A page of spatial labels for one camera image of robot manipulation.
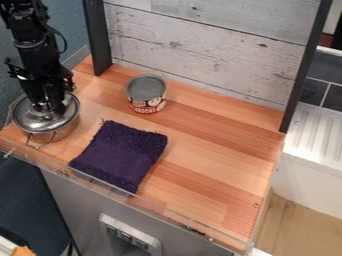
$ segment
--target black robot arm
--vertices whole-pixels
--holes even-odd
[[[59,62],[55,35],[66,40],[47,22],[48,8],[41,0],[0,0],[0,14],[11,30],[20,63],[7,58],[10,76],[20,81],[34,110],[63,114],[65,91],[73,91],[72,72]]]

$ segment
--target dish towel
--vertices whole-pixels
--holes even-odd
[[[69,166],[135,193],[166,145],[165,135],[105,121]]]

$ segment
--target black cable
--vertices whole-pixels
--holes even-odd
[[[50,31],[51,33],[53,34],[56,34],[58,36],[60,36],[63,40],[63,43],[64,43],[64,49],[63,51],[59,51],[58,49],[55,49],[59,54],[62,54],[62,53],[65,53],[66,50],[68,49],[68,42],[67,40],[65,39],[65,37],[62,35],[61,32],[59,32],[58,30],[54,29],[53,27],[50,27],[49,25],[45,25],[45,28]]]

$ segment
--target black metal frame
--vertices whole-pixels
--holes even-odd
[[[279,131],[287,133],[294,111],[302,91],[303,83],[316,52],[332,0],[322,0],[313,24],[311,34],[303,55],[303,59],[288,101],[286,111]],[[96,76],[100,76],[112,65],[111,48],[109,44],[106,16],[103,0],[83,0],[84,13],[88,27],[90,48]]]
[[[319,39],[321,37],[325,21],[328,17],[332,0],[321,0],[319,5],[315,22],[313,24],[311,34],[306,45],[306,49],[303,55],[301,65],[298,70],[298,74],[295,83],[292,88],[290,99],[287,103],[287,107],[284,113],[283,121],[280,126],[279,131],[287,133],[289,130],[293,114],[296,110],[300,94],[302,92],[303,84],[308,74],[311,62],[316,52]]]
[[[100,76],[112,65],[103,0],[83,0],[94,73]]]

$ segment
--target wooden countertop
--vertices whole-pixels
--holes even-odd
[[[174,81],[167,81],[168,105],[163,111],[138,114],[128,107],[124,85],[139,74],[113,65],[95,77],[90,58],[85,59],[74,69],[80,123],[69,137],[39,154],[57,160],[65,171],[65,165],[98,131],[102,119],[165,134],[167,149],[137,194],[241,240],[193,226],[236,252],[244,252],[282,148],[284,135],[277,130],[283,114]],[[14,124],[0,136],[20,145],[26,142],[26,135]],[[170,211],[158,212],[188,225]]]

